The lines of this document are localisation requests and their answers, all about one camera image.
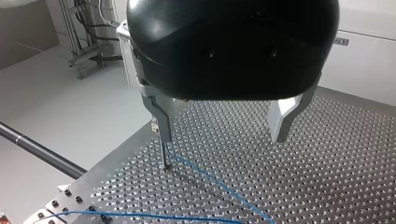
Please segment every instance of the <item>screw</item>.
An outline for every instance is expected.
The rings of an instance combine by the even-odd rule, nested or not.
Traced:
[[[59,205],[58,202],[56,202],[55,200],[52,201],[51,204],[52,204],[53,207],[58,207],[58,205]]]
[[[82,203],[81,197],[77,196],[77,197],[76,197],[76,202],[77,202],[77,203]]]
[[[72,195],[72,192],[70,192],[69,189],[66,189],[66,190],[64,191],[64,194],[68,197],[68,196]]]

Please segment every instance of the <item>blue cable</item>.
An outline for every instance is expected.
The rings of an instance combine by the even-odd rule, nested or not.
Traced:
[[[215,218],[215,217],[172,217],[172,216],[163,216],[163,215],[152,215],[147,213],[114,213],[114,212],[97,212],[97,211],[67,211],[67,212],[57,213],[48,217],[43,217],[38,221],[50,217],[67,216],[70,214],[83,214],[83,215],[96,215],[96,216],[104,215],[107,217],[152,217],[152,218],[169,219],[169,220],[214,221],[214,222],[223,222],[223,223],[242,224],[241,221],[225,219],[225,218]]]
[[[199,173],[205,175],[208,179],[214,181],[216,184],[218,184],[219,186],[221,186],[222,188],[224,188],[225,190],[227,190],[230,194],[232,194],[236,199],[238,199],[239,201],[241,201],[242,203],[244,203],[247,207],[249,207],[250,209],[252,209],[253,211],[255,211],[257,214],[259,214],[260,216],[262,216],[263,218],[265,218],[266,220],[268,220],[271,224],[275,224],[275,222],[268,217],[267,215],[264,214],[264,212],[262,210],[260,210],[258,207],[256,207],[254,204],[248,202],[242,195],[236,193],[235,191],[233,191],[232,189],[230,189],[227,185],[223,184],[221,181],[217,180],[213,175],[211,175],[210,173],[208,173],[207,171],[199,168],[198,166],[196,166],[194,163],[184,159],[182,156],[179,156],[175,153],[175,155],[173,155],[169,148],[167,147],[166,150],[168,151],[169,155],[171,157],[173,157],[174,159],[176,159],[177,161],[182,161],[183,163],[187,164],[188,166],[190,166],[192,169],[198,171]]]

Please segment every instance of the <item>metal plate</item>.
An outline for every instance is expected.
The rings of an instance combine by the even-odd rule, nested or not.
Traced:
[[[176,119],[172,150],[242,194],[276,223],[396,223],[392,117],[315,97],[294,121],[289,140],[273,144],[267,109],[263,102],[194,102]],[[156,141],[138,144],[140,153],[120,159],[119,167],[108,171],[109,178],[91,194],[96,206],[265,223],[184,164],[173,161],[170,171],[159,170]]]

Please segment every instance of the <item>black robot head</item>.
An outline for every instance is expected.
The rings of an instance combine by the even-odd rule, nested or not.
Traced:
[[[178,99],[275,100],[317,80],[337,0],[130,0],[137,75]]]

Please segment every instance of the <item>gray floor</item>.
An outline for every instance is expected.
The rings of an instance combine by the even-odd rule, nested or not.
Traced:
[[[121,63],[84,80],[61,46],[0,70],[0,120],[90,169],[150,119]],[[0,137],[0,212],[22,223],[72,179]]]

